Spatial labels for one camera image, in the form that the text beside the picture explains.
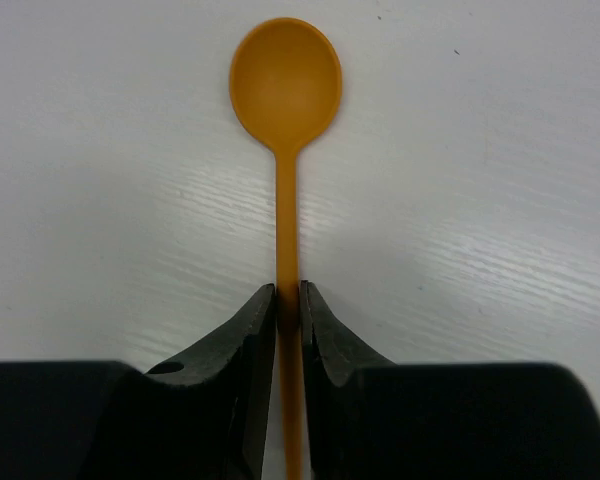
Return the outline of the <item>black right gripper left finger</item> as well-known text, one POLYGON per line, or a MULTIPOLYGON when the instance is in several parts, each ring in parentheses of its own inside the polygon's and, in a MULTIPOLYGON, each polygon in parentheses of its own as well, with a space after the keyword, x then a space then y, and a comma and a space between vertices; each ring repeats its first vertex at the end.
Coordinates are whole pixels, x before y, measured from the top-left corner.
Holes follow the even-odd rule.
POLYGON ((0 479, 257 479, 275 289, 148 371, 120 361, 0 362, 0 479))

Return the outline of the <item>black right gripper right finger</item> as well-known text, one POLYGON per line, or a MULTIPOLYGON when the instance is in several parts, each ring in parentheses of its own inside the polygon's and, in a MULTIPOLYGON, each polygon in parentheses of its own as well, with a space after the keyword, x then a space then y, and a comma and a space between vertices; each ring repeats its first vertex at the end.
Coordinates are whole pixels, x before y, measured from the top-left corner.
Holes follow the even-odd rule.
POLYGON ((600 479, 600 417, 551 363, 396 364, 300 287, 316 479, 600 479))

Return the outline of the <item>orange plastic spoon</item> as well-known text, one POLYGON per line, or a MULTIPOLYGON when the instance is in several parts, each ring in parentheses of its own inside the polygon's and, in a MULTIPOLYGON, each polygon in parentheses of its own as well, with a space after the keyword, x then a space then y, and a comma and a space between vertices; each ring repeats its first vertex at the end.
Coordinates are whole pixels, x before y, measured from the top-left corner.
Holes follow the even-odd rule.
POLYGON ((303 374, 299 318, 297 160, 335 118, 339 58, 327 37, 296 18, 267 20, 238 46, 229 73, 241 125, 275 158, 276 304, 285 469, 303 475, 303 374))

